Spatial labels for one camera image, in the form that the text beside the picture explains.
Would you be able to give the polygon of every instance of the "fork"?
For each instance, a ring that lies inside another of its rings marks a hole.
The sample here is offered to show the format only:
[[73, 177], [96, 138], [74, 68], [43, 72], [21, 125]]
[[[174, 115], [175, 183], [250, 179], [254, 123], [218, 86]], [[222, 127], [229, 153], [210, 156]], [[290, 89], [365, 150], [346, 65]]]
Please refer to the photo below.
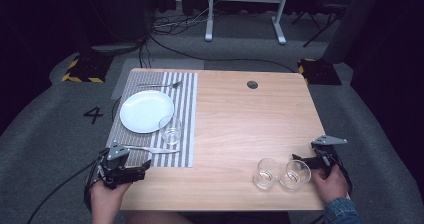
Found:
[[183, 83], [182, 80], [177, 81], [172, 84], [138, 84], [137, 87], [171, 87], [171, 88], [177, 88]]
[[180, 151], [180, 150], [171, 150], [171, 149], [155, 148], [155, 147], [141, 147], [141, 146], [132, 146], [132, 145], [123, 145], [123, 146], [129, 149], [148, 151], [152, 154], [171, 154], [171, 153], [176, 153]]

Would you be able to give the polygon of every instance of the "glass cup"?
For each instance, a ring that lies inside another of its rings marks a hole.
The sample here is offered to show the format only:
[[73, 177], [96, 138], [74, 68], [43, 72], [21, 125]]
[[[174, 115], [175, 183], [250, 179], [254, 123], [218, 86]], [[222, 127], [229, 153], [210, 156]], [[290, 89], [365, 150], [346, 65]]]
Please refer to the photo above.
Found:
[[253, 182], [261, 189], [269, 189], [280, 178], [280, 173], [278, 162], [271, 158], [265, 158], [258, 163]]
[[166, 116], [159, 121], [159, 133], [165, 144], [175, 145], [181, 140], [181, 121], [177, 116]]
[[289, 191], [295, 191], [311, 179], [311, 170], [306, 163], [290, 160], [282, 173], [280, 183]]

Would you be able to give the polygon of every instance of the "wooden table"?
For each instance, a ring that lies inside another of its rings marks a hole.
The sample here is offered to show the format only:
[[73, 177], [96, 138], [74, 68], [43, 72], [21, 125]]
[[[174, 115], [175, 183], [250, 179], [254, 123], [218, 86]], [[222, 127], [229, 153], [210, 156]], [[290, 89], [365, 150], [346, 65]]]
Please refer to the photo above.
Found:
[[[252, 181], [258, 162], [312, 157], [324, 130], [299, 74], [198, 72], [193, 168], [152, 167], [126, 192], [122, 210], [322, 210], [315, 185], [296, 192], [280, 183], [263, 191]], [[250, 89], [247, 82], [258, 88]]]

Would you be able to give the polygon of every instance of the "person's leg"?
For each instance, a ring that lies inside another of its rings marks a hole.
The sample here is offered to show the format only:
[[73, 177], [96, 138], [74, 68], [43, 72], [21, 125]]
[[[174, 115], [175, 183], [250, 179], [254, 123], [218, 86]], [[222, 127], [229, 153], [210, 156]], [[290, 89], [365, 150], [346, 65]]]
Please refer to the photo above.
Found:
[[126, 211], [128, 224], [192, 224], [177, 212], [166, 211]]

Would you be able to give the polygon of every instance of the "white plate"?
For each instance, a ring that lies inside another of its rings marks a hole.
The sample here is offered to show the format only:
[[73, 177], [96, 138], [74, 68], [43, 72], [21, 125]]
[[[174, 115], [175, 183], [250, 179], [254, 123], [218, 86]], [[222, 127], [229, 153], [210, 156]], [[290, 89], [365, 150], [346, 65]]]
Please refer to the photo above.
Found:
[[174, 114], [172, 99], [163, 92], [142, 91], [130, 96], [122, 105], [119, 117], [130, 131], [150, 133], [159, 129], [159, 121]]

